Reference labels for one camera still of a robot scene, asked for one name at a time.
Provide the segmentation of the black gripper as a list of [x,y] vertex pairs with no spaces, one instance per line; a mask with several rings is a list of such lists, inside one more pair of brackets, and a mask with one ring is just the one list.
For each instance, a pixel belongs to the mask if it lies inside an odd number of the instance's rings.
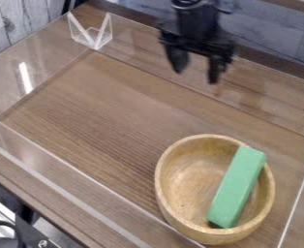
[[180,74],[190,59],[188,53],[208,59],[208,83],[218,82],[232,61],[235,43],[226,37],[218,24],[220,10],[216,6],[174,6],[175,18],[163,20],[156,28],[172,71]]

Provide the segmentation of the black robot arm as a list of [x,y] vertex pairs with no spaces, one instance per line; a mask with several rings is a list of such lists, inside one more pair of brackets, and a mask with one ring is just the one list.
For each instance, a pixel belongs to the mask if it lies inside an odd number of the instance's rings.
[[171,0],[175,18],[156,28],[171,69],[180,74],[190,63],[190,53],[207,58],[207,83],[215,84],[232,62],[235,41],[220,28],[219,0]]

